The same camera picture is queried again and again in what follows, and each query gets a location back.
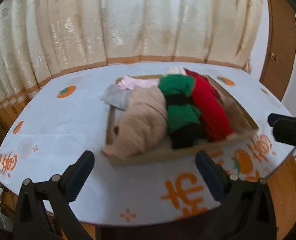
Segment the bright red underwear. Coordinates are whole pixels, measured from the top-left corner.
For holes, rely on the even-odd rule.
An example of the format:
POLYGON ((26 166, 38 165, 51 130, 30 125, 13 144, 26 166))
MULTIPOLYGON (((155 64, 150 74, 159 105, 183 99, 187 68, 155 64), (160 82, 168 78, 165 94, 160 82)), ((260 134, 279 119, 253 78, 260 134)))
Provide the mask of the bright red underwear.
POLYGON ((233 133, 224 109, 204 79, 195 79, 191 93, 194 105, 201 111, 199 118, 209 141, 221 141, 233 133))

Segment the beige knitted underwear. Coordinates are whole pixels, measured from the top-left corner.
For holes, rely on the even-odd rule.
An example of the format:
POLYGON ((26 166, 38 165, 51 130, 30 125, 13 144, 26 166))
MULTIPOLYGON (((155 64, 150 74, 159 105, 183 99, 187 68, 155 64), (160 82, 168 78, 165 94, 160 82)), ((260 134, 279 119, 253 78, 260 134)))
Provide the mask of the beige knitted underwear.
POLYGON ((158 146, 167 133, 166 100, 161 90, 136 87, 115 129, 113 142, 101 150, 108 157, 125 160, 158 146))

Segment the tan underwear in tray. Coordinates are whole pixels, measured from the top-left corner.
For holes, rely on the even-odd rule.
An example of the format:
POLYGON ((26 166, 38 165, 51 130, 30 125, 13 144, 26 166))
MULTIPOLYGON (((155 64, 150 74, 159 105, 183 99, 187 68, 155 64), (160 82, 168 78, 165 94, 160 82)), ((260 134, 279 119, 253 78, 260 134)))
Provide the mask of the tan underwear in tray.
POLYGON ((224 109, 229 124, 235 133, 242 134, 252 130, 252 127, 243 116, 242 110, 234 99, 222 95, 219 103, 224 109))

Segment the dark red underwear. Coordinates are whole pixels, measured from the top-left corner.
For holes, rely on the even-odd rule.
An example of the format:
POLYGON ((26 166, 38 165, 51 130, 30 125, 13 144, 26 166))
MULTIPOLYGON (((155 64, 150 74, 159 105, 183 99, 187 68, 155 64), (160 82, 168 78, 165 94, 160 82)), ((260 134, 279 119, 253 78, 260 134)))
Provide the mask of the dark red underwear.
POLYGON ((194 77, 196 80, 200 79, 200 78, 204 79, 205 82, 207 82, 209 84, 209 86, 211 87, 213 96, 216 99, 221 99, 221 95, 219 94, 219 91, 216 90, 216 88, 209 82, 209 80, 208 80, 208 78, 206 76, 200 75, 199 73, 191 71, 191 70, 186 69, 186 68, 184 68, 184 71, 188 76, 194 77))

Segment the green black underwear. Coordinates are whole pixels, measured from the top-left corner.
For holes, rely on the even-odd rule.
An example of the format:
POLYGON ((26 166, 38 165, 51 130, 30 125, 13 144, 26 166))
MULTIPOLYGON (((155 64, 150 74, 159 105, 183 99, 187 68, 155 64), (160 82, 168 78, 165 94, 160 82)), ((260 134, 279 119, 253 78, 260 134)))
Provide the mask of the green black underwear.
POLYGON ((192 147, 200 135, 201 111, 194 105, 191 93, 195 79, 187 75, 160 78, 158 88, 166 100, 167 133, 174 150, 192 147))

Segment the white grey underwear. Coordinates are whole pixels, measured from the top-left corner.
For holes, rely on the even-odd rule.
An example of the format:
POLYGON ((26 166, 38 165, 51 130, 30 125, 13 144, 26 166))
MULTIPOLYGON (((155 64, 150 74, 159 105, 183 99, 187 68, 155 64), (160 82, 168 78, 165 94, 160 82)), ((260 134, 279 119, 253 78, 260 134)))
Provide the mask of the white grey underwear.
POLYGON ((100 100, 119 110, 125 111, 128 107, 128 102, 131 95, 132 90, 121 89, 117 85, 109 85, 104 91, 104 94, 100 100))

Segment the pink white lace underwear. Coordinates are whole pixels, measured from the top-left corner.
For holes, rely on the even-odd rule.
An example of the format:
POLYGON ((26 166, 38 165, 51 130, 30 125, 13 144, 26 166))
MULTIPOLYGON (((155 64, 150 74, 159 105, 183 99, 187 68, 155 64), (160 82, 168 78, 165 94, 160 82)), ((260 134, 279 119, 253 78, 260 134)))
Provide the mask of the pink white lace underwear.
MULTIPOLYGON (((170 67, 164 76, 168 75, 187 75, 183 67, 170 67)), ((157 79, 136 79, 134 77, 125 76, 121 81, 117 83, 117 86, 121 89, 134 90, 136 87, 149 88, 159 85, 160 78, 157 79)))

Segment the brown wooden door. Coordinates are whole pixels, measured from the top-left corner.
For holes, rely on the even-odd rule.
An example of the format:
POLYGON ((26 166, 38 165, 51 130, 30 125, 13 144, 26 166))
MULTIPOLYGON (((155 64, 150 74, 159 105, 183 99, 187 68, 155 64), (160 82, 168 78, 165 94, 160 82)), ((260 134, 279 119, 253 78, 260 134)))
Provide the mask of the brown wooden door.
POLYGON ((267 0, 269 39, 260 82, 282 100, 296 56, 296 18, 287 0, 267 0))

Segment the white tablecloth orange print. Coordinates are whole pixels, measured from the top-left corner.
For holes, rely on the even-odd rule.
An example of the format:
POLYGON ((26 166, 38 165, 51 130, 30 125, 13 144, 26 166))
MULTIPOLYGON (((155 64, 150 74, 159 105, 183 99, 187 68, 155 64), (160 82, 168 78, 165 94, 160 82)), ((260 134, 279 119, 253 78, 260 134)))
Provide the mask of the white tablecloth orange print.
POLYGON ((19 193, 22 182, 62 174, 84 151, 94 167, 70 205, 76 217, 98 225, 166 223, 199 215, 219 206, 200 175, 195 155, 205 150, 216 164, 242 180, 269 176, 293 152, 276 142, 267 122, 271 113, 288 110, 246 72, 197 63, 136 63, 84 70, 51 80, 16 119, 0 146, 0 182, 19 193), (121 160, 103 148, 121 132, 123 115, 101 101, 105 89, 125 76, 157 79, 171 67, 205 76, 223 96, 237 101, 252 130, 191 148, 173 150, 166 137, 149 153, 121 160))

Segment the shallow cardboard tray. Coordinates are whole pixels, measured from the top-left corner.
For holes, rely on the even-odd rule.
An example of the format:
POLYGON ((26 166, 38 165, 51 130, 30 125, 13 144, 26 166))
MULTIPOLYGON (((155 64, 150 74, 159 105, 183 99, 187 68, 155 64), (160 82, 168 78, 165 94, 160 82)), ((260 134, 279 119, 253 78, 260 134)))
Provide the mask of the shallow cardboard tray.
POLYGON ((112 165, 179 159, 242 140, 257 124, 208 75, 158 76, 158 87, 136 88, 121 117, 109 110, 104 155, 112 165))

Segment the cream patterned curtain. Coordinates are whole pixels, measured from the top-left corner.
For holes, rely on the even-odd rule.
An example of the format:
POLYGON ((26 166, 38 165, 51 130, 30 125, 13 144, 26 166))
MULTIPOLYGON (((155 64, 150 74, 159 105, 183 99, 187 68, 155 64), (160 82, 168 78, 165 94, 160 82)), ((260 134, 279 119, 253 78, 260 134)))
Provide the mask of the cream patterned curtain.
POLYGON ((53 78, 116 63, 246 68, 263 0, 0 0, 0 141, 53 78))

